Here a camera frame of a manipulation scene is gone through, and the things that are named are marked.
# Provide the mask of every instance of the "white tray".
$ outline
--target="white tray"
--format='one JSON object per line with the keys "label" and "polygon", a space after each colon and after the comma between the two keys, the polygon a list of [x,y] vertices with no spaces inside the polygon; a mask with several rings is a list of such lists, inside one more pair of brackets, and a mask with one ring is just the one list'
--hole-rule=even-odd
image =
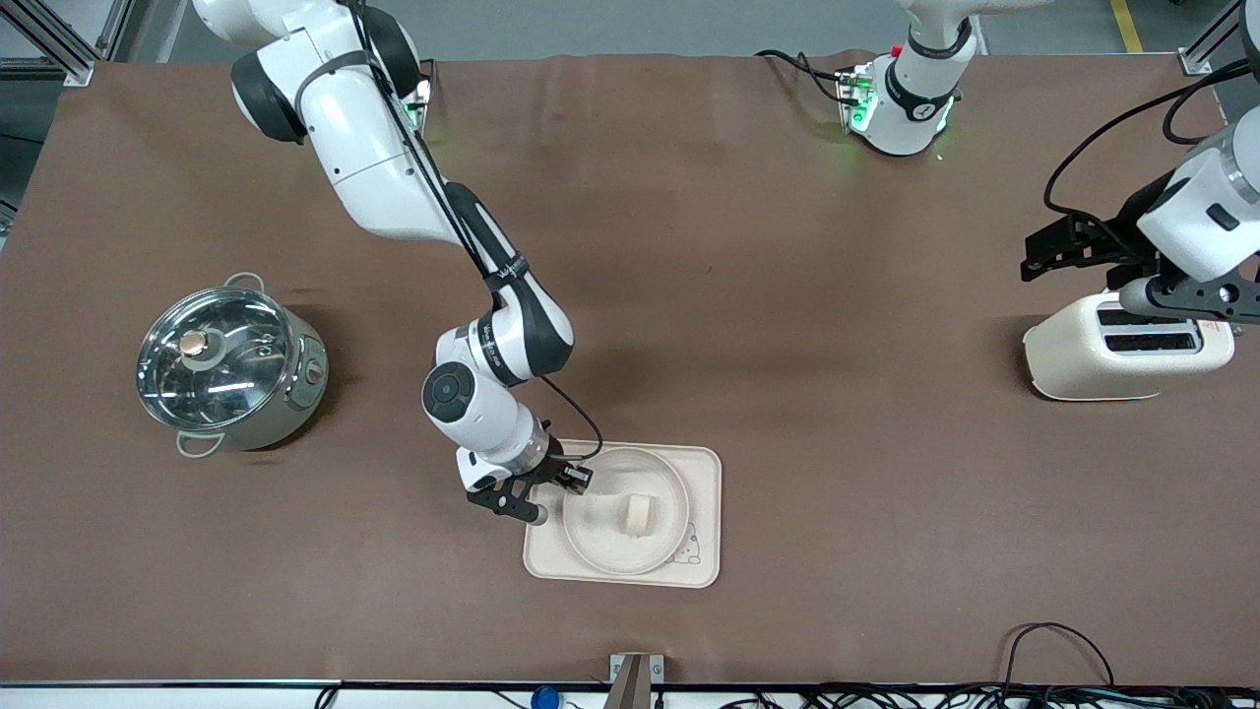
{"label": "white tray", "polygon": [[[566,453],[582,455],[595,450],[588,441],[562,441]],[[610,448],[640,448],[664,458],[678,471],[692,501],[690,523],[683,545],[674,558],[660,567],[634,577],[606,574],[586,564],[564,536],[567,495],[554,485],[536,487],[529,499],[547,508],[549,515],[542,526],[525,525],[525,569],[541,579],[575,582],[627,583],[639,586],[670,586],[704,588],[717,579],[722,542],[722,461],[708,448],[693,446],[651,446],[640,443],[605,443]]]}

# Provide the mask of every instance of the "blue round object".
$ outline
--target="blue round object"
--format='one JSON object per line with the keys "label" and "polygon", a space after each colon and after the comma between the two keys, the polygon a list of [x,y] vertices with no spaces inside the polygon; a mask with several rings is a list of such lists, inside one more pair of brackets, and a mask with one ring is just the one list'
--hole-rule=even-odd
{"label": "blue round object", "polygon": [[536,689],[529,698],[529,709],[559,709],[559,693],[548,685]]}

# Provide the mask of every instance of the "cooking pot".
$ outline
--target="cooking pot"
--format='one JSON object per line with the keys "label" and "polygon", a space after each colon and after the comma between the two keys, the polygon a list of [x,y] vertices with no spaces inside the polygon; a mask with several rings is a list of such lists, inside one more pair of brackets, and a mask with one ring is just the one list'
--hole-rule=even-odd
{"label": "cooking pot", "polygon": [[[255,281],[257,288],[238,285]],[[136,389],[188,458],[265,448],[296,432],[328,384],[324,343],[263,292],[257,273],[189,295],[149,327]],[[189,443],[202,442],[199,452]]]}

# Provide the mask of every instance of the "gray floor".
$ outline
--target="gray floor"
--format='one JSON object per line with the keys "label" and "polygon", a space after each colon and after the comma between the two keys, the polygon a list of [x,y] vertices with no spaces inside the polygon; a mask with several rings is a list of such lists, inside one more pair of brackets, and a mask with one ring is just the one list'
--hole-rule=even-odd
{"label": "gray floor", "polygon": [[[210,34],[188,0],[146,0],[129,60],[232,62],[244,53]],[[1128,0],[1143,48],[1172,50],[1225,0]],[[886,50],[905,39],[906,19],[892,0],[375,0],[437,59],[523,59],[554,54],[752,54],[777,48],[830,54],[861,47]],[[1057,0],[1028,14],[987,16],[994,54],[1119,53],[1124,42],[1109,0]],[[1220,62],[1241,57],[1235,40]],[[43,140],[62,88],[55,82],[0,81],[0,132]],[[1260,105],[1260,86],[1222,87],[1228,115]],[[0,198],[20,203],[39,145],[0,137]]]}

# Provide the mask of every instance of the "clear plastic lid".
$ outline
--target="clear plastic lid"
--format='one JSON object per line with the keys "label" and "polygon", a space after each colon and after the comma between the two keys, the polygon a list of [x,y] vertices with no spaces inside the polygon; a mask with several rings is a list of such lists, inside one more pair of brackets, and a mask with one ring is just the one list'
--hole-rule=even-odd
{"label": "clear plastic lid", "polygon": [[257,290],[194,292],[166,310],[141,343],[140,400],[169,427],[226,427],[280,389],[290,372],[291,339],[285,311]]}

